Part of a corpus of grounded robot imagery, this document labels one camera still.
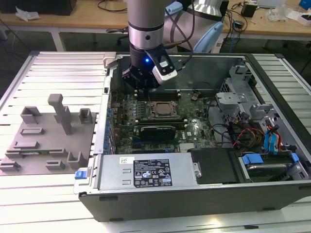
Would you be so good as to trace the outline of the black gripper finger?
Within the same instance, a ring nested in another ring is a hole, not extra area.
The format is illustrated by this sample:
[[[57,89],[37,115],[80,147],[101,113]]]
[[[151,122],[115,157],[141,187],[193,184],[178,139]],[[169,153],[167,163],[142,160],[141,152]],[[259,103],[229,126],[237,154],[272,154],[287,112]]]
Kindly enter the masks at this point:
[[[142,69],[130,67],[122,72],[122,79],[136,90],[148,90],[149,73]]]
[[[157,89],[160,86],[152,72],[147,73],[147,89]]]

